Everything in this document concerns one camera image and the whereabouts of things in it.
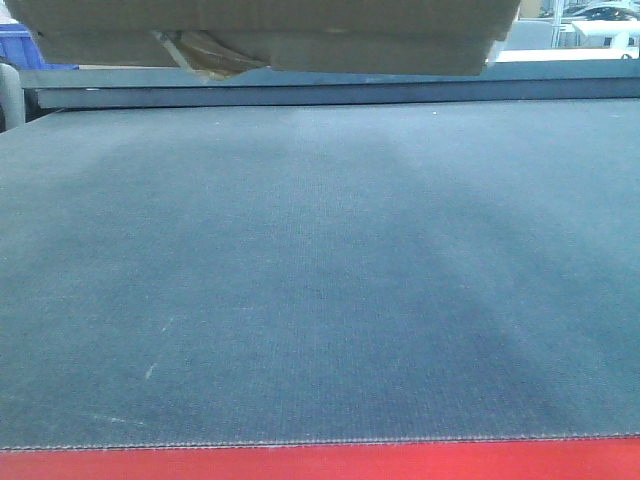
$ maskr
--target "red edge strip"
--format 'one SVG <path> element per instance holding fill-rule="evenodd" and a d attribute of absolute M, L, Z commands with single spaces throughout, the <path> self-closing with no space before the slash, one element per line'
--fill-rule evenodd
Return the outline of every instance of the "red edge strip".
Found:
<path fill-rule="evenodd" d="M 3 480 L 640 479 L 640 438 L 0 452 Z"/>

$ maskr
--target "metal frame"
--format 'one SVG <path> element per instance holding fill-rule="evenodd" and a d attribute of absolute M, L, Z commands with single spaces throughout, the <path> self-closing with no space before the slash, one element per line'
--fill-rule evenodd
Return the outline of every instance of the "metal frame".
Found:
<path fill-rule="evenodd" d="M 421 103 L 640 97 L 640 61 L 500 63 L 477 77 L 261 69 L 215 81 L 180 69 L 23 71 L 41 108 Z"/>

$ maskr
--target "brown cardboard box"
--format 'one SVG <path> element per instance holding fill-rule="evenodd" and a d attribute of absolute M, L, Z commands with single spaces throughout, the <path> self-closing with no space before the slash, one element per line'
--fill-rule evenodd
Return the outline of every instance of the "brown cardboard box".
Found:
<path fill-rule="evenodd" d="M 7 0 L 51 62 L 478 73 L 518 0 Z"/>

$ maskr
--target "table surface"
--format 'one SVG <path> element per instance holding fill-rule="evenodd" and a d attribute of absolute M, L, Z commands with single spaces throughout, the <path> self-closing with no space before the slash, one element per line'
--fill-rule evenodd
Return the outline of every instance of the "table surface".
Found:
<path fill-rule="evenodd" d="M 0 135 L 0 446 L 640 432 L 637 100 Z"/>

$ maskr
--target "blue crate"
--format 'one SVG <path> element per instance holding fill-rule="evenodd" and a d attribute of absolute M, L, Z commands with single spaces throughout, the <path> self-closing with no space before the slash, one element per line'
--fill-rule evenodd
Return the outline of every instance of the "blue crate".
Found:
<path fill-rule="evenodd" d="M 20 23 L 0 24 L 0 56 L 25 70 L 78 68 L 77 65 L 46 63 L 29 31 Z"/>

